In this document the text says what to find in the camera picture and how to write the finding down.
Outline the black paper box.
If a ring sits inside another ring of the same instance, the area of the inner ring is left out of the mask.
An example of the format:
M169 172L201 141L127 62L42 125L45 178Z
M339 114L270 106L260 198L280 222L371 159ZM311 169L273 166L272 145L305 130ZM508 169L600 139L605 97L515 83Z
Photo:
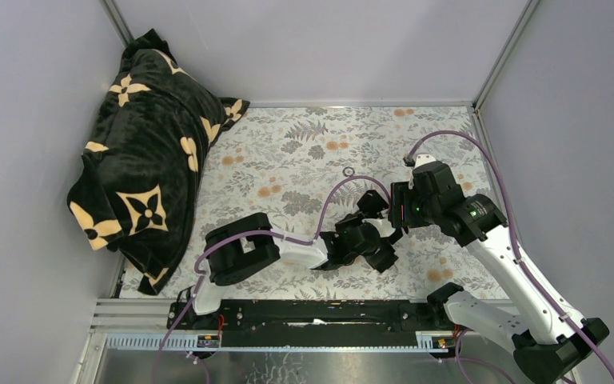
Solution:
M335 224L336 266L349 266L359 257L379 273L393 266L398 259L394 244L403 237L403 230L384 217L388 208L377 191L367 190L357 202L357 211Z

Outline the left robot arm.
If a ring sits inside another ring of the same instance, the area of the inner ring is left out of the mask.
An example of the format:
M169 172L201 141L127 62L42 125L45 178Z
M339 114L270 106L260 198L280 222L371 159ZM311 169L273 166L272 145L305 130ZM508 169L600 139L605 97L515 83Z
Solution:
M229 286L274 264L288 262L310 270L336 270L362 257L382 273L397 260L393 245L403 233L380 214L357 211L315 238L273 228L264 213L252 214L211 231L202 259L204 276L189 294L185 318L198 329L213 324Z

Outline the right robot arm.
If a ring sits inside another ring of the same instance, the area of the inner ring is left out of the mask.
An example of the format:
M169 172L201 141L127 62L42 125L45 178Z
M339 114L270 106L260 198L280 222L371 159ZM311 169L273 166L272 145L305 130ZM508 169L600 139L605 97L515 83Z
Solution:
M600 318L576 310L526 259L488 196L465 196L450 167L429 155L406 164L410 180L391 185L392 226L438 226L487 269L518 310L510 314L450 282L427 297L431 326L445 330L454 323L476 331L509 352L534 383L562 379L607 338Z

